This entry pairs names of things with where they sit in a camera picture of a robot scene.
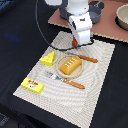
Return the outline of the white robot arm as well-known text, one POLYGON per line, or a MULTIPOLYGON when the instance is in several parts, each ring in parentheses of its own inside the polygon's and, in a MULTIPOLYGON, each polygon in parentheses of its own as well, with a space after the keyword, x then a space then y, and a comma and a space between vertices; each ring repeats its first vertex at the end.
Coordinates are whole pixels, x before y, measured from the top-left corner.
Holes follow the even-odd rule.
POLYGON ((45 0, 45 3, 65 9, 68 25, 79 45, 90 42, 92 21, 88 12, 88 0, 45 0))

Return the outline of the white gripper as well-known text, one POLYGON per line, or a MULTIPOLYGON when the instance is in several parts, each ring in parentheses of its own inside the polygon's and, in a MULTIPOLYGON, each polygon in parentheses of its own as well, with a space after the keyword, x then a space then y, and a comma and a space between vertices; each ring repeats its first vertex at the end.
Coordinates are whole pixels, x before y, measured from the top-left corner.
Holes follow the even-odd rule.
POLYGON ((88 13, 83 15, 71 15, 68 25, 79 45, 88 44, 90 42, 92 21, 88 13))

